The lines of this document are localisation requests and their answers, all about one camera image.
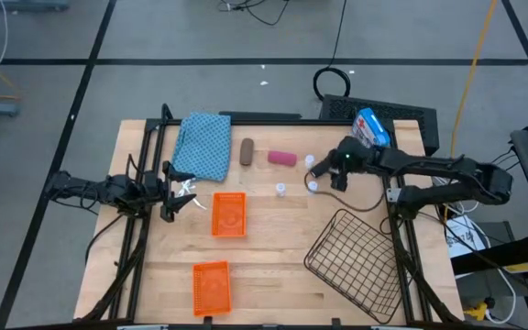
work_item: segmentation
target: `wooden table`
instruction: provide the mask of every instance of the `wooden table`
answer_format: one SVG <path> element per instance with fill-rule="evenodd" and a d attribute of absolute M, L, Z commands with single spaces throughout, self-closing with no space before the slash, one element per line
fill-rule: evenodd
<path fill-rule="evenodd" d="M 115 143 L 110 174 L 123 173 L 127 155 L 138 158 L 144 121 L 123 121 Z M 232 312 L 214 317 L 216 324 L 327 325 L 332 317 L 344 325 L 374 325 L 376 322 L 316 278 L 303 266 L 303 258 L 337 209 L 343 205 L 329 196 L 310 195 L 304 187 L 304 156 L 323 159 L 347 134 L 347 126 L 233 126 L 231 163 L 224 182 L 196 183 L 202 210 L 189 203 L 168 224 L 160 219 L 158 206 L 152 212 L 145 256 L 137 323 L 198 324 L 193 316 L 193 264 L 227 260 L 230 263 Z M 168 126 L 162 150 L 169 160 L 174 150 L 178 126 Z M 423 154 L 423 144 L 415 121 L 395 121 L 399 148 Z M 255 141 L 252 165 L 239 165 L 239 145 L 243 138 Z M 299 162 L 293 168 L 267 162 L 269 150 L 294 152 Z M 147 168 L 153 150 L 148 152 Z M 428 186 L 427 177 L 407 175 L 407 184 Z M 287 193 L 276 197 L 275 185 L 286 184 Z M 319 190 L 330 190 L 329 178 L 318 180 Z M 345 201 L 368 207 L 382 194 L 382 185 L 373 175 L 349 175 L 345 193 L 334 191 Z M 246 192 L 247 236 L 214 238 L 211 235 L 211 205 L 214 192 Z M 433 207 L 424 212 L 435 214 Z M 378 228 L 386 216 L 383 203 L 376 210 L 357 214 Z M 102 206 L 96 231 L 116 216 L 116 210 Z M 119 259 L 126 221 L 112 227 L 93 246 L 82 280 L 75 317 L 89 312 L 116 276 L 114 261 Z M 450 311 L 463 319 L 456 281 L 447 256 L 443 227 L 427 217 L 414 221 L 423 272 Z M 120 315 L 126 314 L 130 284 L 124 287 Z M 412 288 L 415 319 L 420 319 L 416 288 Z M 392 325 L 404 325 L 399 306 Z"/>

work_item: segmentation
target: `small white bottle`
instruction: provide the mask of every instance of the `small white bottle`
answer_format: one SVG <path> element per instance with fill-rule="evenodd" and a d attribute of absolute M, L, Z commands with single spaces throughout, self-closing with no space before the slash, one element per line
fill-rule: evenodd
<path fill-rule="evenodd" d="M 284 197 L 286 195 L 286 185 L 284 183 L 276 184 L 276 195 L 278 197 Z"/>
<path fill-rule="evenodd" d="M 304 158 L 304 166 L 307 168 L 307 170 L 310 170 L 312 166 L 314 165 L 314 163 L 315 163 L 315 156 L 307 155 Z"/>
<path fill-rule="evenodd" d="M 314 194 L 314 192 L 317 191 L 317 182 L 309 181 L 309 183 L 307 183 L 307 187 L 309 187 L 309 194 L 312 195 L 312 194 Z"/>

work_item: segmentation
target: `pink object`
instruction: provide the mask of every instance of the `pink object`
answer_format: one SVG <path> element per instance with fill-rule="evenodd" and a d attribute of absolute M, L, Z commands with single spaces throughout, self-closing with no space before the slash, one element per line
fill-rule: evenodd
<path fill-rule="evenodd" d="M 269 151 L 268 161 L 274 164 L 294 166 L 297 163 L 297 155 L 282 151 Z"/>

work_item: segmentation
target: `wire basket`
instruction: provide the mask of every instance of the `wire basket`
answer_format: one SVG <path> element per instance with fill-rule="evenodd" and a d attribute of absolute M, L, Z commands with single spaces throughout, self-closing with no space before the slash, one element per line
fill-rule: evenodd
<path fill-rule="evenodd" d="M 391 239 L 347 210 L 335 212 L 304 267 L 380 324 L 388 323 L 401 303 Z"/>

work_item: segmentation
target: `gray floor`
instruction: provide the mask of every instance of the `gray floor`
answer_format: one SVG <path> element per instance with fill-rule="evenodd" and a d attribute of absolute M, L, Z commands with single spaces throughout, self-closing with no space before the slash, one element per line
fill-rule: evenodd
<path fill-rule="evenodd" d="M 528 1 L 511 1 L 528 36 Z M 71 0 L 63 13 L 10 14 L 9 58 L 86 59 L 106 0 Z M 247 13 L 219 13 L 217 0 L 118 0 L 100 58 L 326 58 L 331 56 L 341 1 L 292 0 L 276 27 Z M 266 19 L 280 0 L 255 9 Z M 468 59 L 488 2 L 480 0 L 350 1 L 340 58 Z M 0 14 L 0 48 L 3 40 Z M 502 5 L 483 55 L 524 59 Z M 437 109 L 441 149 L 449 154 L 455 113 L 468 76 L 465 66 L 341 66 L 352 96 Z M 22 113 L 0 117 L 0 302 L 46 179 L 83 66 L 4 66 L 23 91 Z M 315 118 L 321 108 L 311 80 L 317 65 L 97 66 L 93 70 L 62 168 L 95 179 L 108 170 L 119 122 L 159 115 L 167 102 L 176 117 L 191 111 L 292 112 Z M 323 77 L 323 91 L 341 82 Z M 7 91 L 0 83 L 0 94 Z M 528 66 L 479 67 L 462 118 L 457 153 L 492 160 L 509 133 L 528 126 Z M 519 167 L 511 201 L 482 206 L 477 221 L 508 220 L 528 236 L 528 189 Z M 49 206 L 8 325 L 68 322 L 83 275 L 94 217 Z M 506 311 L 499 309 L 498 315 Z M 528 326 L 526 311 L 514 323 Z"/>

